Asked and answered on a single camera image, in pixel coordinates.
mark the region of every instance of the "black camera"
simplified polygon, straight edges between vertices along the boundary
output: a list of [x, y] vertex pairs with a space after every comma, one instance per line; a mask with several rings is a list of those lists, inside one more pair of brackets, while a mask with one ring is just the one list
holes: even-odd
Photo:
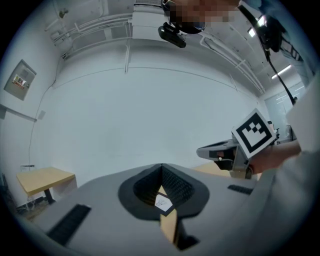
[[180, 35], [179, 29], [170, 26], [167, 22], [158, 28], [159, 36], [169, 43], [178, 46], [179, 48], [185, 48], [187, 43], [185, 39]]

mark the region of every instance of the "black and white fiducial marker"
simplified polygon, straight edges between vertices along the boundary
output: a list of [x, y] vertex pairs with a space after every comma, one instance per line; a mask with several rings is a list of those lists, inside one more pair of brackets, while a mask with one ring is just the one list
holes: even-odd
[[276, 138], [268, 122], [256, 108], [239, 125], [232, 128], [232, 133], [248, 159]]

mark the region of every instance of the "wooden table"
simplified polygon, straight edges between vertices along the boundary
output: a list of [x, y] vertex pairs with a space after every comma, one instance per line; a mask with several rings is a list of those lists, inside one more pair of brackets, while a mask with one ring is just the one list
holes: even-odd
[[49, 188], [72, 180], [75, 176], [76, 175], [74, 173], [54, 167], [19, 172], [16, 174], [18, 181], [28, 196], [44, 191], [49, 204], [55, 202], [51, 196]]

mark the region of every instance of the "electrical box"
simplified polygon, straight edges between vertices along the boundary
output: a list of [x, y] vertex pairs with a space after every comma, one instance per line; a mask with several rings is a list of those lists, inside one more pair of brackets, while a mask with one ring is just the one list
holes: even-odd
[[36, 74], [22, 59], [10, 75], [4, 86], [4, 90], [23, 101]]

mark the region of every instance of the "ceiling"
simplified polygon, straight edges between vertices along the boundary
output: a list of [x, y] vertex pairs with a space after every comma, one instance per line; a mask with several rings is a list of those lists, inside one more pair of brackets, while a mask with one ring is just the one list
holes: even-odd
[[[49, 0], [43, 20], [46, 32], [64, 58], [90, 47], [106, 42], [140, 38], [162, 41], [158, 27], [164, 20], [163, 11], [158, 5], [160, 0]], [[245, 6], [255, 17], [261, 14]], [[278, 81], [266, 61], [257, 36], [248, 34], [250, 24], [239, 12], [229, 14], [227, 22], [206, 24], [205, 33], [223, 42], [241, 58], [239, 66], [246, 65], [253, 72], [264, 90], [268, 90]], [[198, 35], [187, 35], [186, 40], [200, 39]], [[280, 52], [271, 52], [271, 61], [277, 71], [289, 65]], [[290, 68], [283, 74], [286, 77], [295, 74]]]

